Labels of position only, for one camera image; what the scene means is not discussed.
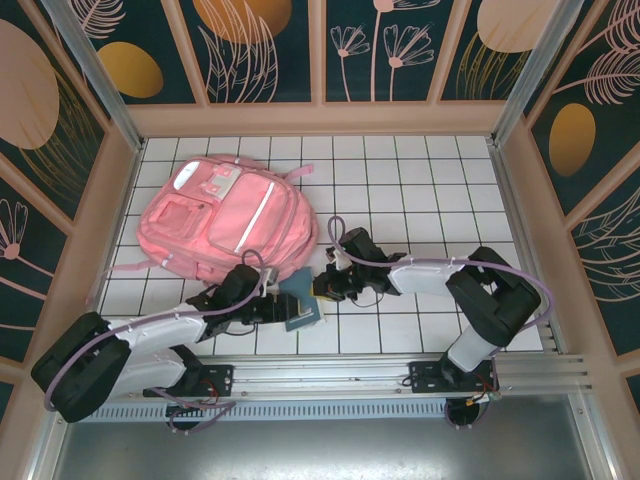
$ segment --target dark teal background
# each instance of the dark teal background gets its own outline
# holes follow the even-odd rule
[[[278,86],[271,100],[272,102],[311,101],[307,0],[292,0],[291,3],[292,11],[289,23],[273,39],[278,56]],[[209,73],[209,53],[198,27],[202,27],[212,38],[214,34],[196,12],[193,0],[180,0],[180,6],[182,7],[191,43],[200,66],[202,81],[206,83]],[[266,102],[269,96],[270,93],[264,93],[256,102]],[[209,101],[214,102],[215,100],[209,95]]]
[[[429,49],[434,51],[433,60],[420,65],[396,69],[393,88],[393,101],[426,100],[436,62],[440,55],[440,47],[442,46],[442,39],[449,21],[451,7],[452,2],[445,1],[429,8],[397,10],[382,14],[376,54],[377,101],[389,100],[391,67],[389,66],[389,59],[384,45],[384,28],[398,25],[399,38],[407,26],[422,28],[431,25],[429,29],[429,37],[431,38]],[[327,101],[347,101],[342,82],[340,57],[331,40],[331,28],[337,26],[342,27],[343,32],[346,27],[357,28],[362,26],[366,35],[365,42],[369,43],[371,50],[367,53],[347,57],[344,63],[351,100],[356,102],[368,102],[371,100],[371,55],[373,54],[373,31],[376,14],[377,10],[371,1],[327,0]]]
[[[640,170],[636,170],[625,182],[616,188],[598,207],[593,210],[587,217],[601,215],[607,213],[616,207],[622,205],[629,199],[640,187]],[[577,238],[581,225],[573,229],[572,235],[576,246],[586,245],[593,241],[585,236]],[[633,231],[640,229],[640,211],[631,214],[627,220],[619,225],[615,232],[616,235],[631,235]],[[609,244],[606,250],[603,249],[603,243],[596,244],[592,247],[582,248],[578,250],[580,258],[589,260],[604,260],[604,255],[610,258],[622,258],[633,254],[632,247],[625,247],[619,244]],[[626,262],[631,266],[638,263],[640,256],[631,257]],[[586,270],[587,278],[596,278],[596,274]],[[590,282],[593,293],[601,298],[612,298],[611,292],[607,287],[597,283]],[[611,342],[618,355],[632,352],[640,348],[640,297],[622,302],[603,302],[598,300],[598,307],[602,313],[602,318],[611,337]]]
[[[47,58],[51,62],[51,65],[58,72],[58,74],[65,79],[65,81],[73,88],[73,84],[69,77],[64,73],[64,70],[53,56],[49,48],[46,46],[42,37],[38,34],[38,31],[35,29],[27,15],[22,11],[22,9],[18,6],[15,1],[5,1],[0,2],[0,18],[6,20],[27,35],[29,35],[42,49],[42,51],[47,55]],[[75,89],[75,94],[78,97],[78,101],[80,108],[85,112],[87,117],[89,118],[91,128],[95,135],[82,135],[80,141],[85,142],[85,150],[89,152],[86,158],[81,159],[83,165],[86,167],[87,171],[91,171],[91,167],[93,166],[93,162],[95,161],[96,155],[98,154],[98,149],[100,148],[100,144],[102,143],[102,138],[104,137],[104,131],[102,127],[95,119],[91,110],[84,103],[80,93],[78,93]],[[65,112],[60,109],[60,115],[64,115]],[[63,129],[60,127],[60,122],[56,126],[55,133],[58,135],[58,138],[62,141],[63,144],[70,145],[72,142],[76,142],[77,140],[72,140],[65,136]],[[25,150],[27,155],[34,162],[39,162],[36,155],[33,154],[31,150]],[[78,209],[78,204],[80,203],[81,195],[74,197],[72,200],[68,200],[66,198],[61,197],[57,193],[55,193],[44,181],[40,180],[38,176],[34,173],[34,171],[29,167],[28,163],[22,158],[20,150],[11,145],[8,142],[5,142],[2,138],[0,138],[0,153],[2,153],[5,157],[11,161],[33,184],[38,187],[47,197],[49,197],[65,214],[69,216],[69,218],[73,219],[75,217],[76,210]],[[89,174],[86,175],[84,181],[88,180]]]
[[[62,254],[66,235],[47,220],[34,206],[0,179],[0,198],[9,201],[11,211],[16,202],[29,209],[27,228],[20,244],[20,256],[54,273]],[[0,277],[46,295],[51,277],[18,260],[0,258]],[[34,327],[44,302],[0,283],[0,323]],[[0,328],[0,356],[21,362],[27,353],[33,332]]]
[[[569,30],[569,33],[567,34],[567,36],[565,37],[564,41],[562,42],[562,45],[560,46],[560,49],[558,50],[558,53],[556,54],[555,58],[553,59],[553,62],[551,62],[551,65],[549,66],[549,68],[545,72],[544,76],[540,80],[540,83],[538,84],[538,87],[533,92],[533,95],[531,95],[531,98],[529,99],[529,103],[527,103],[527,106],[524,108],[525,116],[529,115],[529,112],[531,111],[533,106],[538,101],[538,98],[540,97],[540,94],[542,93],[542,90],[547,85],[546,81],[548,80],[549,76],[551,75],[551,72],[553,72],[556,69],[556,67],[558,66],[558,63],[560,63],[560,60],[562,59],[562,56],[564,55],[564,52],[566,52],[567,47],[569,46],[569,44],[573,40],[573,37],[575,36],[576,32],[580,29],[580,25],[584,21],[584,17],[586,17],[587,13],[589,13],[589,9],[591,8],[592,5],[593,5],[593,0],[584,0],[584,3],[582,4],[582,8],[580,9],[580,14],[578,15],[578,18],[576,19],[576,22],[573,24],[573,27],[571,28],[571,30]]]
[[[609,2],[587,41],[606,28],[614,5],[615,2]],[[599,38],[574,58],[558,87],[586,78],[598,57],[609,51],[610,47],[604,36]],[[565,213],[569,213],[640,141],[640,89],[636,88],[630,97],[621,101],[622,105],[591,103],[584,92],[584,86],[578,85],[552,95],[533,125],[531,132]],[[551,167],[549,137],[553,121],[569,103],[584,105],[591,111],[596,123],[596,138],[591,154],[582,168],[570,177],[563,177]]]
[[[126,15],[115,31],[109,34],[108,39],[90,38],[89,40],[96,50],[112,42],[128,42],[137,45],[156,61],[163,78],[160,93],[149,98],[135,98],[121,93],[124,103],[129,105],[194,103],[191,86],[160,0],[124,0],[123,10]]]
[[[47,9],[44,8],[44,6],[42,5],[42,2],[40,0],[36,0],[36,5],[40,9],[40,13],[42,14],[43,18],[47,21],[47,24],[53,30],[53,33],[55,35],[56,34],[56,30],[53,27],[53,22],[51,21],[51,17],[47,13]],[[78,73],[80,73],[80,75],[82,75],[83,74],[82,67],[77,62],[76,57],[73,56],[73,53],[71,53],[71,50],[69,50],[69,47],[67,46],[67,42],[65,42],[62,39],[62,36],[60,34],[58,34],[57,38],[60,40],[62,48],[64,48],[64,51],[67,52],[67,56],[73,62],[73,65],[76,67],[76,70],[78,70]],[[93,94],[93,97],[98,101],[98,104],[100,105],[100,109],[102,110],[102,112],[105,114],[105,116],[108,119],[111,119],[111,115],[109,115],[109,112],[107,111],[106,107],[102,103],[102,100],[100,99],[100,97],[98,96],[96,91],[94,90],[93,85],[91,84],[91,82],[89,82],[89,80],[87,80],[87,86],[89,87],[89,90],[91,90],[91,93]]]
[[[640,374],[627,377],[627,385],[631,390],[631,396],[636,404],[638,413],[640,413]]]
[[[478,10],[480,9],[481,3],[482,0],[472,0],[471,2],[471,7],[469,8],[469,13],[467,14],[467,19],[462,29],[462,35],[460,36],[460,40],[456,48],[456,53],[451,64],[451,69],[449,70],[449,76],[447,77],[447,82],[445,83],[441,100],[506,100],[506,98],[509,96],[509,93],[511,93],[512,86],[509,87],[508,85],[505,85],[505,87],[496,88],[493,92],[493,96],[491,95],[491,86],[494,81],[496,83],[500,83],[500,81],[502,81],[509,74],[509,72],[516,65],[516,62],[521,55],[528,55],[527,52],[508,54],[502,70],[500,70],[500,73],[497,75],[497,79],[495,74],[489,76],[482,91],[480,92],[479,97],[471,98],[464,95],[458,95],[458,92],[456,91],[456,78],[458,76],[458,69],[460,67],[460,63],[462,62],[462,58],[464,56],[465,50],[467,49],[467,46],[473,40],[473,36],[478,33]],[[481,46],[482,41],[480,40],[480,38],[476,38],[475,46],[471,53],[471,58],[475,56],[476,52],[480,49]]]
[[[9,405],[9,399],[11,398],[12,392],[13,385],[10,383],[0,382],[0,424],[2,423],[4,412],[7,411],[7,406]]]

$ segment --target orange circle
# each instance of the orange circle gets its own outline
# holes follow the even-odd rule
[[[193,6],[213,33],[233,43],[258,43],[262,38],[260,19],[273,37],[282,32],[291,19],[291,0],[193,0]]]

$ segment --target black grid line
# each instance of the black grid line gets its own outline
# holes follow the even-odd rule
[[[429,156],[429,169],[431,170],[431,177],[433,178],[434,181],[434,185],[435,185],[435,177],[433,176],[433,168],[431,167],[431,155],[429,154],[429,142],[427,142],[427,138],[425,137],[424,139],[424,143],[427,147],[427,155]],[[462,160],[460,160],[459,158],[457,159],[460,162],[460,165],[462,166]],[[445,256],[449,257],[449,250],[447,249],[447,237],[444,233],[444,225],[442,224],[442,213],[440,211],[440,203],[438,201],[438,192],[435,191],[435,186],[434,186],[434,196],[436,199],[436,207],[438,208],[438,219],[440,220],[440,232],[442,233],[442,241],[443,241],[443,246],[444,246],[444,253]],[[460,331],[460,333],[462,333],[462,326],[460,324],[460,317],[458,318],[458,330]]]
[[[409,222],[407,221],[407,205],[404,201],[404,189],[402,188],[403,186],[402,174],[400,173],[400,159],[398,158],[398,144],[396,142],[395,136],[393,137],[393,146],[396,149],[396,164],[398,166],[398,182],[400,182],[400,197],[402,198],[402,210],[404,213],[404,228],[406,230],[406,235],[407,235],[407,247],[409,248],[409,255],[412,255],[411,238],[409,237]],[[420,314],[418,313],[418,310],[420,310],[420,308],[418,307],[418,296],[415,294],[412,294],[412,295],[413,295],[413,299],[416,306],[416,320],[418,322],[418,332],[420,333],[420,349],[422,350],[422,352],[424,352],[424,339],[422,338],[422,325],[420,325]]]
[[[365,137],[362,137],[362,146],[364,148],[364,178],[365,178],[365,182],[367,185],[367,202],[369,205],[369,232],[371,233],[371,237],[373,238],[373,216],[371,214],[371,184],[369,183],[369,164],[368,164],[368,155],[367,155],[367,142],[365,141]],[[380,323],[380,302],[376,301],[376,318],[378,319],[378,342],[380,342],[380,353],[382,353],[382,325]]]

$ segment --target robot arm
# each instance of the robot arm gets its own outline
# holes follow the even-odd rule
[[[38,360],[31,376],[46,391],[82,346],[97,335],[130,325],[132,328],[96,345],[62,377],[51,401],[63,418],[77,422],[108,398],[152,387],[179,387],[182,395],[192,396],[189,392],[206,375],[206,369],[184,344],[224,333],[231,322],[276,323],[299,315],[296,297],[269,293],[226,315],[200,314],[238,304],[253,292],[259,278],[253,268],[237,265],[215,290],[211,287],[168,312],[192,311],[193,315],[175,315],[136,328],[136,322],[147,317],[103,319],[96,312],[86,313]]]
[[[367,231],[356,228],[340,239],[345,252],[369,262],[395,263],[403,253],[385,255]],[[470,326],[441,359],[441,374],[452,385],[491,353],[506,347],[540,305],[540,296],[522,277],[512,273],[459,264],[409,263],[389,268],[352,263],[334,247],[332,263],[314,280],[314,294],[334,301],[357,300],[365,287],[377,293],[451,295]],[[469,260],[509,266],[494,250],[479,247]]]

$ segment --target wire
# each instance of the wire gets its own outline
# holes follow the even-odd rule
[[[538,323],[542,322],[544,319],[548,318],[551,315],[553,308],[555,307],[555,297],[553,295],[553,292],[544,283],[542,283],[540,280],[538,280],[534,276],[529,275],[526,272],[523,272],[522,270],[518,270],[516,268],[509,267],[507,265],[501,265],[499,263],[481,262],[478,260],[469,260],[466,258],[411,258],[409,260],[400,260],[398,262],[383,263],[383,262],[370,262],[362,258],[354,257],[350,253],[347,253],[345,249],[342,248],[342,245],[340,245],[340,243],[336,239],[336,235],[332,232],[332,228],[331,228],[332,222],[338,222],[342,227],[342,232],[340,234],[340,237],[342,237],[342,235],[345,233],[347,226],[345,224],[344,219],[339,215],[333,215],[331,218],[329,218],[327,222],[327,230],[329,233],[329,239],[331,240],[331,243],[333,244],[335,249],[339,253],[347,257],[349,260],[351,260],[352,262],[359,263],[361,265],[366,265],[368,267],[379,267],[379,268],[406,267],[406,266],[415,265],[415,264],[469,265],[472,267],[483,267],[483,268],[491,268],[493,270],[501,270],[503,272],[511,273],[512,275],[517,275],[518,277],[524,278],[528,282],[533,283],[546,295],[547,308],[535,319],[533,319],[528,323],[525,323],[523,327],[520,329],[520,331],[526,330],[527,328],[531,328],[534,325],[537,325]]]
[[[202,380],[200,380],[200,383],[209,385],[209,388],[211,389],[211,395],[206,401],[202,403],[204,403],[205,405],[215,405],[216,403],[218,403],[218,401],[220,400],[220,394],[218,393],[218,390],[216,390],[216,387],[213,385],[211,380],[209,380],[208,378],[203,378]],[[213,403],[210,403],[213,397],[215,397],[216,399]]]
[[[476,377],[478,377],[478,379],[480,379],[480,381],[482,382],[482,386],[484,387],[484,392],[487,391],[487,388],[489,390],[491,390],[492,392],[496,391],[495,388],[493,388],[491,385],[489,385],[489,383],[487,383],[487,381],[484,379],[484,377],[482,375],[480,375],[479,373],[476,373]]]
[[[264,260],[262,259],[262,257],[260,256],[260,254],[252,249],[249,250],[245,250],[242,254],[242,263],[245,263],[246,260],[246,256],[247,254],[253,254],[256,259],[258,260],[258,266],[260,268],[260,278],[258,279],[258,283],[256,284],[256,286],[254,287],[254,289],[252,290],[252,292],[247,295],[246,298],[244,298],[243,300],[241,300],[240,302],[236,303],[235,305],[232,305],[231,307],[227,307],[227,308],[222,308],[220,310],[211,310],[211,311],[205,311],[205,312],[197,312],[198,316],[208,316],[208,315],[225,315],[227,313],[231,313],[234,312],[235,310],[238,310],[239,308],[244,307],[247,303],[249,303],[251,301],[251,299],[253,297],[255,297],[256,295],[258,295],[260,293],[260,289],[262,287],[262,283],[264,281],[264,276],[266,273],[266,268],[265,268],[265,263]],[[136,328],[140,328],[143,325],[147,325],[149,323],[154,323],[154,322],[158,322],[160,320],[167,320],[169,318],[175,318],[176,320],[179,319],[180,317],[192,317],[194,314],[196,314],[196,312],[194,312],[193,310],[190,311],[178,311],[178,310],[173,310],[171,312],[165,312],[165,313],[158,313],[155,315],[150,315],[147,317],[143,317],[142,319],[138,319],[134,322],[131,322],[128,325],[122,325],[120,327],[114,328],[113,330],[110,330],[108,332],[102,333],[100,335],[98,335],[97,337],[94,337],[92,340],[90,340],[89,342],[85,343],[82,347],[80,347],[78,349],[78,351],[76,353],[74,353],[71,358],[69,358],[69,360],[67,360],[67,362],[60,368],[60,370],[58,371],[58,373],[53,377],[53,380],[51,380],[51,383],[49,384],[49,387],[47,388],[47,391],[45,392],[44,395],[44,408],[46,410],[48,410],[49,412],[55,412],[56,408],[55,406],[51,403],[51,396],[53,395],[53,392],[55,391],[56,387],[58,386],[58,384],[60,383],[60,381],[62,380],[62,378],[66,375],[66,373],[69,371],[69,369],[73,366],[74,363],[76,363],[78,361],[78,359],[80,359],[80,357],[82,357],[85,353],[87,353],[88,351],[90,351],[93,347],[95,347],[96,345],[98,345],[100,342],[106,340],[107,338],[110,338],[114,335],[117,335],[118,333],[122,333],[122,332],[126,332],[126,331],[132,331],[133,329]],[[152,388],[151,390],[153,390],[154,392],[156,392],[158,395],[161,395],[165,398],[168,398],[170,400],[173,400],[177,403],[182,403],[185,404],[185,402],[183,400],[180,400],[172,395],[169,395],[168,393],[164,392],[164,390],[160,390],[157,388]],[[235,405],[234,402],[231,402],[229,404],[225,404],[225,405]]]
[[[353,304],[354,304],[356,307],[358,307],[358,308],[369,308],[369,307],[375,307],[375,306],[376,306],[377,304],[379,304],[379,303],[382,301],[382,299],[384,298],[384,293],[382,293],[382,294],[380,295],[380,297],[378,297],[378,295],[379,295],[379,294],[376,292],[376,301],[375,301],[374,303],[370,303],[369,305],[358,305],[358,304],[356,303],[356,301],[355,301],[353,298],[351,299],[351,303],[353,303]]]
[[[257,324],[253,324],[253,328],[251,330],[249,330],[248,332],[243,332],[243,333],[231,333],[231,332],[223,332],[225,335],[229,335],[230,337],[244,337],[245,335],[250,335],[253,332],[256,331],[256,329],[258,328]]]

